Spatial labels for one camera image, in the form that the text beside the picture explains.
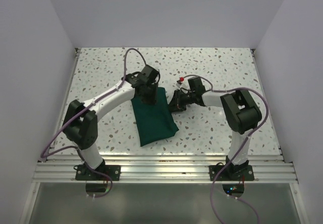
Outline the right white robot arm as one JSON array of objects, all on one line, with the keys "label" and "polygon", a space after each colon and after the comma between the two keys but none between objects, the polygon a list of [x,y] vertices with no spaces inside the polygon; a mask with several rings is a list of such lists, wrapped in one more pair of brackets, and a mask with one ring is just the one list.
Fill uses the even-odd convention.
[{"label": "right white robot arm", "polygon": [[183,89],[181,86],[183,81],[183,77],[177,81],[179,89],[174,91],[169,103],[169,111],[171,113],[183,112],[191,104],[221,107],[232,130],[230,151],[226,156],[228,165],[225,167],[225,174],[231,180],[238,179],[243,174],[243,169],[249,164],[250,133],[256,129],[262,119],[259,107],[247,89],[234,89],[232,93],[215,93],[212,90],[206,90],[199,76],[188,79],[188,89]]}]

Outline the green surgical drape cloth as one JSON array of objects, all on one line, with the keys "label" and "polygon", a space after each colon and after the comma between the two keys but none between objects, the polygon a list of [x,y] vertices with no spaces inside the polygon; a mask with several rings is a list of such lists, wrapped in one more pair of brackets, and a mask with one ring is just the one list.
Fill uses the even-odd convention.
[{"label": "green surgical drape cloth", "polygon": [[156,104],[144,104],[139,97],[131,100],[140,146],[175,136],[179,128],[168,109],[166,90],[159,87]]}]

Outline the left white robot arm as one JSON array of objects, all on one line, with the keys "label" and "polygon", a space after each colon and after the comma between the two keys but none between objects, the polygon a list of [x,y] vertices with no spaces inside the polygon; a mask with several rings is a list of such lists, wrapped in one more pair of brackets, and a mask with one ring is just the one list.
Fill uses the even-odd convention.
[{"label": "left white robot arm", "polygon": [[94,180],[104,176],[104,160],[101,157],[96,140],[98,138],[99,121],[117,106],[135,97],[145,104],[156,103],[160,72],[146,65],[140,72],[124,75],[109,90],[100,95],[80,102],[72,101],[63,121],[63,133],[72,141],[80,153],[87,174]]}]

